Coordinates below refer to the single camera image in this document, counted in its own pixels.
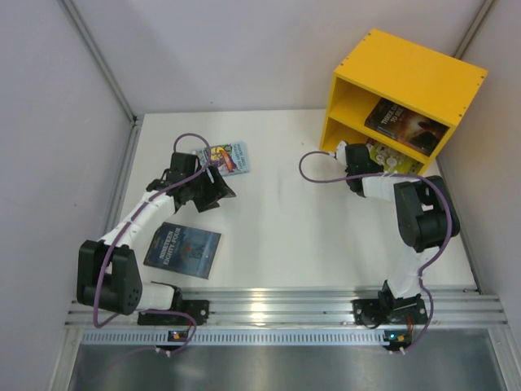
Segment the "gray wall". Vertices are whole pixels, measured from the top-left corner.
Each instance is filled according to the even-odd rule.
[[[471,255],[501,297],[521,346],[521,29],[519,0],[499,0],[464,60],[489,69],[441,155]]]
[[[323,108],[333,69],[371,28],[452,54],[481,0],[76,3],[145,113]]]
[[[55,0],[0,6],[0,389],[45,389],[129,124]]]

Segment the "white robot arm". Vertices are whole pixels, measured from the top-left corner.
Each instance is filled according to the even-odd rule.
[[[199,176],[174,188],[173,184],[186,181],[198,171],[202,172]],[[80,247],[78,302],[94,306],[99,275],[104,273],[99,289],[101,309],[125,315],[149,309],[185,312],[190,303],[182,299],[181,290],[163,283],[142,281],[139,266],[143,264],[155,232],[182,205],[193,201],[198,211],[203,212],[217,208],[217,201],[223,197],[235,197],[235,194],[215,167],[209,165],[202,171],[196,155],[174,152],[169,169],[148,185],[132,212],[100,240],[87,240]],[[110,272],[102,270],[105,256],[110,257]],[[140,314],[138,323],[155,324],[160,316]],[[159,323],[164,324],[164,319],[159,319]]]
[[[346,166],[347,177],[359,174],[377,174],[383,167],[370,159],[365,144],[341,142],[335,157]],[[451,216],[451,236],[459,233],[458,216],[441,177],[428,178],[443,196]],[[398,176],[374,176],[346,181],[358,195],[386,200],[396,205],[398,229],[403,239],[400,260],[394,272],[383,283],[378,299],[360,299],[353,302],[357,324],[407,324],[408,318],[416,324],[427,321],[421,299],[418,271],[439,251],[447,235],[448,222],[444,203],[424,182]]]

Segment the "book cover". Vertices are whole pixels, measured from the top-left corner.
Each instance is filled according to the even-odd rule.
[[[164,223],[154,234],[147,266],[208,279],[221,234]]]
[[[416,174],[421,168],[421,165],[412,157],[395,151],[372,138],[367,140],[366,146],[369,149],[370,158],[382,165],[386,173]]]
[[[425,155],[430,155],[449,128],[382,98],[365,125]]]
[[[219,170],[221,176],[245,174],[250,172],[250,164],[247,158],[246,144],[243,142],[229,143],[211,147],[212,163]],[[201,160],[201,164],[208,159],[208,149],[194,150]]]

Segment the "white table surface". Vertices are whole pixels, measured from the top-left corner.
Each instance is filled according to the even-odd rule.
[[[226,177],[237,198],[197,213],[193,203],[168,222],[222,233],[209,279],[140,265],[144,279],[188,288],[379,287],[400,255],[394,204],[354,195],[345,183],[317,185],[298,172],[299,158],[316,150],[323,110],[148,114],[125,193],[122,215],[169,166],[175,138],[203,135],[211,145],[244,141],[251,172]],[[185,138],[181,151],[201,147]],[[339,178],[343,167],[311,156],[312,178]],[[437,174],[431,167],[427,174]],[[462,240],[453,238],[426,271],[431,287],[475,287]]]

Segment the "yellow shelf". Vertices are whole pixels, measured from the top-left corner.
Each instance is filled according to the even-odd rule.
[[[487,71],[372,29],[335,74],[442,124],[458,126]]]
[[[320,148],[334,151],[342,140],[373,138],[419,162],[422,173],[454,133],[486,76],[485,69],[373,29],[333,74]],[[364,125],[381,98],[448,126],[432,154]]]

